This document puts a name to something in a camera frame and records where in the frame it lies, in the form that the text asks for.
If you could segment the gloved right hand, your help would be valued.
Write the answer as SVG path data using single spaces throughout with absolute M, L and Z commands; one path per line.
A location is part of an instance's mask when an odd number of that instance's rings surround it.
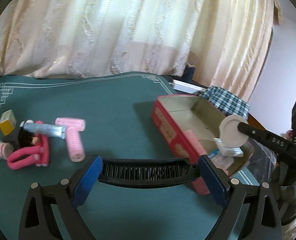
M 296 218 L 296 181 L 292 185 L 281 186 L 277 180 L 270 181 L 277 203 L 282 225 L 287 225 Z

